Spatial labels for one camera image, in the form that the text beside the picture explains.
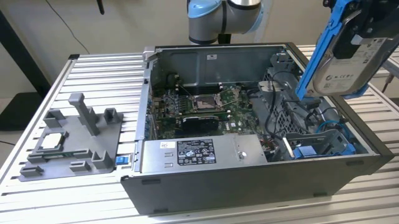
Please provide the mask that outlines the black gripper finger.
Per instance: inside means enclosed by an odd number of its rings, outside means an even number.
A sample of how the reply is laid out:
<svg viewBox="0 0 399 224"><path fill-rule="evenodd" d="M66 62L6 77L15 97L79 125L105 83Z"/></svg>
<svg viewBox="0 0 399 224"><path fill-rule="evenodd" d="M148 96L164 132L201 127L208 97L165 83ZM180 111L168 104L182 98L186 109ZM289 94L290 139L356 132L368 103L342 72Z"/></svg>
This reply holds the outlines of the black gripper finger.
<svg viewBox="0 0 399 224"><path fill-rule="evenodd" d="M356 32L350 29L344 30L340 34L334 47L333 47L333 57L336 59L349 59L352 58L358 45L350 44L350 40L354 37Z"/></svg>

